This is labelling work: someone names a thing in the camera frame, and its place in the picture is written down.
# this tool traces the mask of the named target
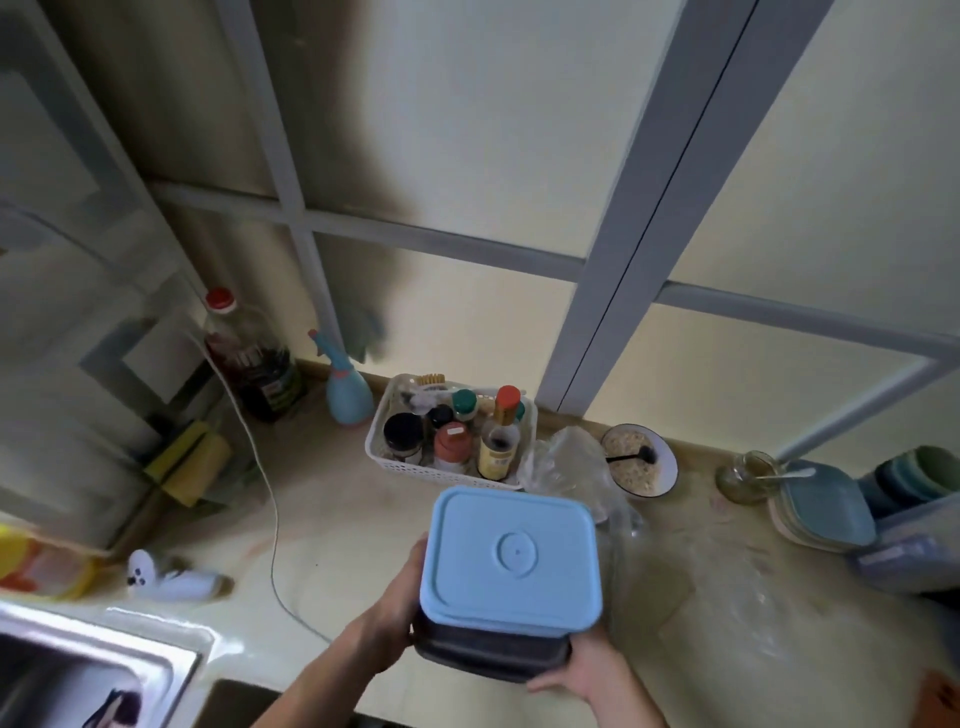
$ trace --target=sink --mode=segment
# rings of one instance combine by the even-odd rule
[[[110,691],[140,695],[137,728],[161,728],[198,653],[0,602],[0,728],[79,728]]]
[[[236,680],[218,680],[213,684],[193,728],[250,728],[273,702],[279,692]],[[348,728],[406,728],[398,723],[354,714]]]

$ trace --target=forearm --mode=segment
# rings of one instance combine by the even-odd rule
[[[376,674],[372,636],[360,618],[303,669],[253,728],[340,728]]]
[[[619,653],[588,703],[599,728],[668,728],[650,693]]]

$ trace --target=white cable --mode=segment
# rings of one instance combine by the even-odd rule
[[[260,469],[260,474],[263,475],[263,482],[267,486],[267,493],[270,494],[270,502],[274,505],[274,547],[270,554],[270,588],[274,590],[274,599],[276,603],[280,605],[280,609],[286,612],[290,618],[299,624],[303,629],[308,632],[312,632],[321,640],[330,644],[333,642],[327,635],[325,635],[320,630],[307,624],[300,616],[295,615],[286,604],[283,603],[283,599],[280,598],[280,594],[276,590],[276,580],[274,579],[274,568],[276,566],[276,547],[280,541],[280,509],[276,505],[276,496],[274,495],[274,488],[270,484],[270,478],[267,477],[267,471],[263,468],[263,463],[260,462],[260,453],[256,448],[256,440],[253,439],[253,433],[250,431],[250,426],[247,425],[247,421],[244,419],[243,412],[240,410],[240,404],[237,402],[236,397],[233,395],[232,390],[230,390],[230,385],[227,383],[227,378],[224,376],[224,373],[220,371],[220,368],[217,367],[216,363],[213,361],[213,357],[210,356],[210,352],[206,349],[206,345],[198,341],[196,337],[190,335],[190,338],[193,339],[194,343],[200,347],[200,351],[204,355],[204,359],[209,363],[213,368],[213,371],[216,373],[217,377],[220,379],[221,383],[224,385],[224,389],[227,390],[227,396],[230,398],[230,403],[233,405],[234,411],[237,413],[237,418],[240,420],[240,424],[243,426],[244,431],[247,432],[247,438],[250,440],[251,448],[253,448],[253,460],[256,461],[256,467]]]

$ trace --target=basket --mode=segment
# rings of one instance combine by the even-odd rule
[[[410,381],[411,378],[412,375],[397,375],[391,379],[387,385],[387,389],[380,399],[380,404],[376,408],[376,414],[373,416],[370,432],[367,433],[367,441],[364,443],[364,450],[367,452],[367,455],[384,470],[404,473],[424,480],[449,483],[450,485],[472,485],[475,488],[502,488],[508,491],[520,490],[520,485],[516,482],[516,470],[519,467],[520,458],[523,456],[523,453],[537,440],[537,406],[525,396],[520,398],[523,406],[526,407],[523,419],[519,424],[520,444],[516,449],[516,457],[510,466],[510,472],[507,473],[507,477],[503,481],[495,482],[488,480],[485,477],[481,477],[480,473],[477,472],[478,439],[473,444],[473,455],[470,457],[467,472],[464,474],[446,473],[445,471],[438,471],[429,467],[429,464],[433,462],[432,447],[428,448],[427,445],[424,446],[426,448],[423,454],[425,464],[411,465],[410,463],[395,460],[393,453],[383,439],[383,425],[387,420],[398,412],[409,412],[409,409],[403,404],[400,398],[400,386],[403,382]],[[447,382],[446,388],[451,392],[456,389],[472,389],[478,397],[490,398],[496,396],[497,390],[496,387],[471,387],[468,384],[458,384],[453,381]]]

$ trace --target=black spoon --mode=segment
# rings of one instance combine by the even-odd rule
[[[635,457],[640,458],[647,465],[656,465],[657,464],[657,454],[654,452],[654,449],[644,445],[640,448],[640,452],[637,452],[633,455],[617,455],[616,457],[608,457],[608,463],[618,463],[621,460],[633,460]]]

